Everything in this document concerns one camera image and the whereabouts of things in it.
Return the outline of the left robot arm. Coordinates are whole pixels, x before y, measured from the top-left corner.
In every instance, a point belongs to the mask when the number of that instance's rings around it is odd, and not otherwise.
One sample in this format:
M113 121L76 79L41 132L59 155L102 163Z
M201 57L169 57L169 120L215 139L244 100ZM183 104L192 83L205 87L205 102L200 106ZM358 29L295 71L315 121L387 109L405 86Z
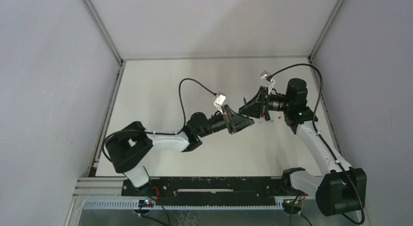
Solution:
M125 175L135 188L141 188L150 182L150 176L141 164L149 152L190 152L201 146L202 137L222 130L235 134L253 124L253 119L224 105L210 118L202 112L194 113L178 132L152 132L140 121L134 121L108 135L101 150L115 172Z

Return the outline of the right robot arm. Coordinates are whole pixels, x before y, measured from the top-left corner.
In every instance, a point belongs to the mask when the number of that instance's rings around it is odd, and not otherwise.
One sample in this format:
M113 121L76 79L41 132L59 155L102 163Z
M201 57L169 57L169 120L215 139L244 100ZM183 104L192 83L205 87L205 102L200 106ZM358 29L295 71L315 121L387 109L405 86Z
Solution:
M273 94L272 88L259 88L257 94L239 108L239 114L269 120L269 112L282 112L287 126L308 148L321 176L313 176L304 168L284 171L287 185L314 197L325 216L363 210L367 175L353 168L342 155L330 147L322 136L318 118L307 106L307 84L299 78L288 81L285 94Z

